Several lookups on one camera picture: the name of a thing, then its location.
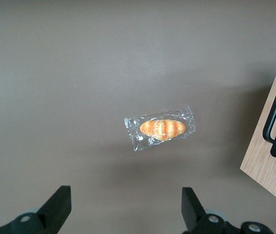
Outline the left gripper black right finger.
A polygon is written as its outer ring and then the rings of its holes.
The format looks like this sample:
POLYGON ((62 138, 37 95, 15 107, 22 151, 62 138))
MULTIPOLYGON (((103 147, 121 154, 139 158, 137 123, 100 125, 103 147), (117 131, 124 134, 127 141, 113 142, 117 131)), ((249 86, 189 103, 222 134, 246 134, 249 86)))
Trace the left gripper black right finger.
POLYGON ((239 228, 221 216, 208 214, 191 187, 182 188, 182 216, 186 225, 185 234, 271 234, 267 226, 247 221, 239 228))

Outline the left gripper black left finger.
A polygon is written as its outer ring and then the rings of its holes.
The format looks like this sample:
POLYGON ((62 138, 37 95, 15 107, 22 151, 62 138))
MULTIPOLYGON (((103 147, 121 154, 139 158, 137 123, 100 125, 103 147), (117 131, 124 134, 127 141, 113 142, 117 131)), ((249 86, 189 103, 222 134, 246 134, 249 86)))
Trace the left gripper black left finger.
POLYGON ((0 234, 56 234, 71 212, 71 187, 60 186, 36 212, 19 215, 0 234))

